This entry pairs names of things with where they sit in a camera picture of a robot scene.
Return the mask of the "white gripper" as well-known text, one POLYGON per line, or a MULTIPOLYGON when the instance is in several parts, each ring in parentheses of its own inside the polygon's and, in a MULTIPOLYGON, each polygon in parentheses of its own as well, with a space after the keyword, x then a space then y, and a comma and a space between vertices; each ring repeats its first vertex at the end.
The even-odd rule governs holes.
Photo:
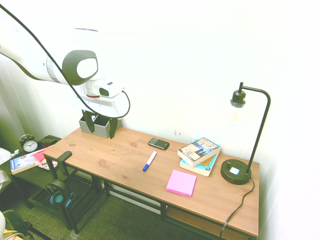
POLYGON ((118 119, 124 117, 129 112, 129 99, 124 92, 117 94, 114 97, 100 96, 98 98, 87 97, 80 95, 83 102, 75 97, 72 99, 72 105, 83 110, 83 118, 91 133, 95 131, 93 113, 97 113, 109 119, 109 137, 112 139, 115 136, 118 119))

